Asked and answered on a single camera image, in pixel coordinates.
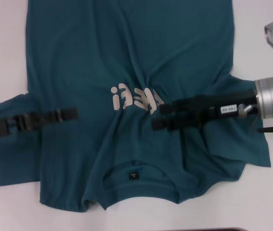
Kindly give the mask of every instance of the white surface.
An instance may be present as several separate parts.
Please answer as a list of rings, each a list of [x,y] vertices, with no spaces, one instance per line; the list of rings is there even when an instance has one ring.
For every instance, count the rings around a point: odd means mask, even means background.
[[[236,39],[233,75],[255,80],[273,76],[273,50],[263,27],[273,21],[273,0],[234,0]],[[25,0],[0,0],[0,102],[26,92]],[[273,125],[273,120],[266,121]],[[219,183],[180,205],[133,198],[104,211],[52,209],[39,203],[39,183],[0,187],[0,231],[157,231],[240,227],[273,231],[272,168],[247,166],[235,183]]]

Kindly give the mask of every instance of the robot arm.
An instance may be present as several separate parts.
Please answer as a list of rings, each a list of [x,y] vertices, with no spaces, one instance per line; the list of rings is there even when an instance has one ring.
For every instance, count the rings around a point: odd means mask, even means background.
[[[75,108],[56,110],[42,115],[26,113],[13,117],[0,119],[0,136],[6,136],[13,131],[33,131],[51,123],[63,123],[64,121],[76,119],[78,112]]]
[[[273,23],[265,27],[268,43],[273,47]],[[273,118],[273,77],[255,81],[255,89],[223,96],[196,96],[160,105],[163,118],[153,119],[154,130],[198,127],[211,120],[260,114]],[[273,132],[262,128],[259,132]]]

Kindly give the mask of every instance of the white label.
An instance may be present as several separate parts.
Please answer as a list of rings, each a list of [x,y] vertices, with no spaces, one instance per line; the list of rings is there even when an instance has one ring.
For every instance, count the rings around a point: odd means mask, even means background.
[[[236,111],[238,111],[237,104],[221,107],[222,114],[236,112]]]

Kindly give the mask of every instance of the teal t-shirt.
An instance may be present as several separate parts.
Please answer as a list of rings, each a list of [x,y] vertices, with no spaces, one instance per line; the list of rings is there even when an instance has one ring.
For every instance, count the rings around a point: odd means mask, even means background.
[[[254,117],[153,131],[159,105],[252,89],[233,65],[231,0],[29,0],[28,94],[0,117],[76,107],[79,120],[0,138],[0,186],[40,181],[41,203],[84,212],[135,196],[180,203],[269,167]]]

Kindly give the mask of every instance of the clothing label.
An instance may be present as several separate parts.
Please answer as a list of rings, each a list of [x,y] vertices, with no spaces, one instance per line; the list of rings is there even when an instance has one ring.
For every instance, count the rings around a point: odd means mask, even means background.
[[[237,104],[221,107],[222,114],[236,112],[236,111],[238,111]]]
[[[129,179],[130,180],[138,180],[140,178],[140,175],[138,172],[130,172],[129,173]]]

